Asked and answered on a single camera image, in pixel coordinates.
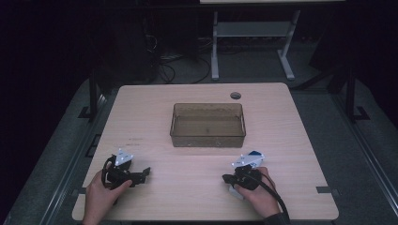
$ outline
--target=white plastic part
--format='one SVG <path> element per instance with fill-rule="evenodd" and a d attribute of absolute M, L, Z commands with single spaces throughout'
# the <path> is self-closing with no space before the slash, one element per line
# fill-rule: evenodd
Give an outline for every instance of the white plastic part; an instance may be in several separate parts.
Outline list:
<path fill-rule="evenodd" d="M 244 200 L 244 199 L 245 199 L 245 197 L 243 197 L 241 194 L 237 193 L 237 191 L 234 189 L 234 187 L 232 187 L 232 185 L 229 186 L 229 192 L 230 192 L 233 196 L 237 197 L 237 198 L 240 199 L 240 200 Z"/>
<path fill-rule="evenodd" d="M 240 155 L 237 161 L 232 163 L 234 168 L 251 165 L 252 168 L 259 167 L 265 156 L 262 153 L 252 151 L 249 155 Z"/>
<path fill-rule="evenodd" d="M 121 148 L 119 148 L 119 152 L 116 155 L 115 166 L 120 166 L 121 164 L 132 160 L 132 158 L 134 158 L 132 154 L 125 153 Z"/>

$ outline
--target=wire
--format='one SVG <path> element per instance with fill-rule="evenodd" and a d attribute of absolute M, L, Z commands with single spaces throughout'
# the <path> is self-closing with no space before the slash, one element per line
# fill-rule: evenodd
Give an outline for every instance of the wire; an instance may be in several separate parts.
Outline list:
<path fill-rule="evenodd" d="M 269 179 L 269 177 L 268 176 L 266 176 L 266 175 L 264 175 L 264 174 L 262 174 L 264 177 L 266 177 L 267 178 L 267 180 L 269 181 L 269 183 L 272 185 L 272 189 L 275 191 L 275 192 L 277 192 L 276 191 L 276 188 L 275 188 L 275 185 L 274 185 L 274 183 L 271 181 L 271 179 Z"/>
<path fill-rule="evenodd" d="M 198 41 L 204 42 L 198 47 L 199 53 L 209 53 L 212 48 L 213 39 L 211 37 L 199 37 Z"/>
<path fill-rule="evenodd" d="M 150 53 L 154 53 L 155 50 L 156 50 L 156 47 L 158 47 L 158 39 L 155 36 L 152 36 L 152 35 L 146 35 L 146 37 L 149 38 L 148 42 L 149 42 L 150 38 L 152 38 L 154 40 L 152 49 L 151 50 L 147 49 Z"/>
<path fill-rule="evenodd" d="M 184 55 L 182 55 L 182 54 L 174 54 L 174 55 L 170 55 L 170 56 L 161 56 L 161 60 L 166 61 L 164 63 L 171 63 L 171 62 L 181 59 L 183 57 L 184 57 Z"/>
<path fill-rule="evenodd" d="M 173 77 L 171 79 L 167 76 L 167 73 L 164 70 L 164 67 L 170 68 L 173 71 Z M 173 79 L 176 77 L 176 71 L 172 67 L 170 67 L 168 65 L 164 65 L 164 64 L 161 65 L 161 70 L 163 70 L 163 73 L 161 73 L 161 79 L 164 80 L 166 82 L 166 84 L 172 83 Z"/>
<path fill-rule="evenodd" d="M 244 48 L 241 43 L 237 43 L 233 38 L 223 39 L 220 38 L 217 43 L 218 45 L 218 53 L 219 54 L 237 54 L 244 52 Z"/>
<path fill-rule="evenodd" d="M 207 64 L 207 73 L 206 73 L 206 75 L 203 78 L 201 78 L 201 79 L 199 79 L 199 80 L 197 80 L 196 82 L 193 82 L 193 83 L 199 83 L 202 80 L 204 80 L 206 77 L 208 77 L 208 75 L 210 74 L 210 70 L 211 70 L 211 65 L 209 64 L 208 61 L 206 61 L 205 59 L 203 59 L 201 57 L 198 57 L 198 59 L 202 60 L 203 62 L 205 62 Z"/>

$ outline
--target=sleeve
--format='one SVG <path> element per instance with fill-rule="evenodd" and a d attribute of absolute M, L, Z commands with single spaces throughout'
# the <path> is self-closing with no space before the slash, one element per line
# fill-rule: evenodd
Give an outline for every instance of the sleeve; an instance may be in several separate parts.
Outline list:
<path fill-rule="evenodd" d="M 286 217 L 284 213 L 279 213 L 272 215 L 270 217 L 266 217 L 264 219 L 265 225 L 288 225 L 290 224 L 290 219 Z"/>

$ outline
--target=hand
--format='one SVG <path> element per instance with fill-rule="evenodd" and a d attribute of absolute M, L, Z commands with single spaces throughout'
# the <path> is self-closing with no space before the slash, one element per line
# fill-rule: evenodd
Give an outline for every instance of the hand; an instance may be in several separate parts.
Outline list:
<path fill-rule="evenodd" d="M 268 169 L 266 167 L 258 167 L 255 168 L 255 170 L 260 171 L 263 174 L 262 181 L 271 189 L 275 190 L 275 183 L 269 177 Z M 272 215 L 281 213 L 278 202 L 263 187 L 259 186 L 255 190 L 248 190 L 239 185 L 234 185 L 234 188 L 252 204 L 254 210 L 261 217 L 268 218 Z"/>
<path fill-rule="evenodd" d="M 110 190 L 101 181 L 102 171 L 94 176 L 85 189 L 84 225 L 99 224 L 114 205 L 116 199 L 131 185 L 131 180 L 126 181 L 118 188 Z"/>

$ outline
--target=table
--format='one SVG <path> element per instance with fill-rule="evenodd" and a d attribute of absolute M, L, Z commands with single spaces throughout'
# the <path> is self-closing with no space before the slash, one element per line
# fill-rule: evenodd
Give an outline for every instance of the table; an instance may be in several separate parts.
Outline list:
<path fill-rule="evenodd" d="M 344 0 L 200 0 L 201 4 L 247 4 L 247 3 L 322 3 L 339 2 Z M 287 60 L 287 52 L 292 42 L 296 25 L 299 20 L 300 10 L 296 10 L 290 21 L 282 22 L 219 22 L 218 12 L 214 12 L 213 22 L 213 46 L 211 53 L 211 79 L 217 81 L 220 78 L 219 63 L 217 57 L 218 38 L 229 37 L 282 37 L 286 41 L 278 50 L 278 57 L 283 67 L 286 79 L 294 81 L 295 75 Z"/>
<path fill-rule="evenodd" d="M 241 99 L 230 97 L 233 92 Z M 240 103 L 247 136 L 242 148 L 174 148 L 170 127 L 175 103 Z M 232 196 L 222 175 L 252 150 L 267 166 L 292 219 L 327 219 L 339 213 L 328 184 L 283 83 L 137 85 L 120 88 L 83 187 L 121 147 L 134 154 L 131 172 L 151 167 L 146 183 L 129 188 L 107 219 L 259 220 L 252 207 Z M 84 215 L 80 194 L 72 216 Z"/>

